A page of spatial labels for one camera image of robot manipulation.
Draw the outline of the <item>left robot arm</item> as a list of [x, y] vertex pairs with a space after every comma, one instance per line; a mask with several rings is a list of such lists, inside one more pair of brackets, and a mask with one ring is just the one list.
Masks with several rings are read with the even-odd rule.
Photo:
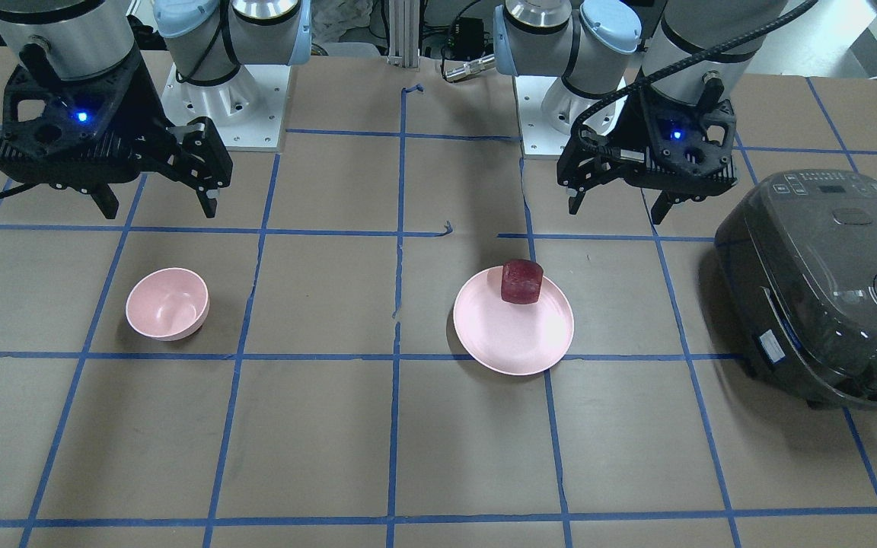
[[551, 77], [547, 113], [567, 136], [556, 181], [568, 211], [623, 180], [671, 207], [728, 192], [731, 93], [770, 32], [796, 17], [783, 1], [667, 1], [653, 32], [627, 1], [505, 1], [492, 31], [498, 72]]

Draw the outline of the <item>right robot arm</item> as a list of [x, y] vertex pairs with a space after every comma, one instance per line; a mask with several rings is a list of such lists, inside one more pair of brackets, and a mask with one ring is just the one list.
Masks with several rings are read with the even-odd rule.
[[0, 36], [20, 62], [3, 93], [0, 200], [46, 185], [90, 196], [105, 218], [112, 185], [158, 173], [195, 192], [207, 218], [232, 183], [220, 129], [272, 120], [251, 66], [303, 65], [309, 1], [156, 1], [186, 112], [166, 112], [133, 19], [113, 1], [0, 1]]

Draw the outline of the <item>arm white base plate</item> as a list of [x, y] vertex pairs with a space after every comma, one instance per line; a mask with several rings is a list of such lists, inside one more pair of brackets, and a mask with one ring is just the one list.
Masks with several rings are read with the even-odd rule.
[[514, 84], [523, 156], [557, 160], [573, 121], [596, 100], [574, 93], [560, 77], [518, 76]]
[[292, 67], [286, 65], [248, 65], [228, 82], [200, 87], [178, 82], [171, 66], [161, 105], [178, 126], [199, 116], [212, 119], [230, 151], [277, 153], [285, 135], [290, 76]]

